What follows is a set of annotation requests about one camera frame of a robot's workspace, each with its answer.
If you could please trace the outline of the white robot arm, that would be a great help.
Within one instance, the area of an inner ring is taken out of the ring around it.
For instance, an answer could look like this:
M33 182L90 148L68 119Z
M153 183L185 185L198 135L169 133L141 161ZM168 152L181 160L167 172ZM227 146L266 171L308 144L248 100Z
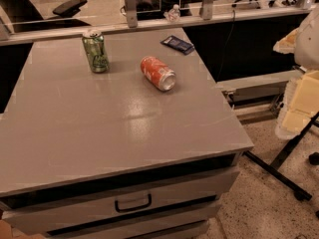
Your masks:
M283 108L275 134L281 139L299 135L319 112L319 7L316 6L300 26L277 41L275 52L293 54L295 63L306 72L286 85Z

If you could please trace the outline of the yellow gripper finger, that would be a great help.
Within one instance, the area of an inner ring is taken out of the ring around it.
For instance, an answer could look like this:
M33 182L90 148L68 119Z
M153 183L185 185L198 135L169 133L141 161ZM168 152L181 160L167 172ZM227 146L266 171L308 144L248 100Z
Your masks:
M296 36L297 29L294 29L287 36L277 41L273 50L281 54L293 54L295 50Z
M291 79L285 89L275 134L280 139L292 139L319 112L319 72L310 71Z

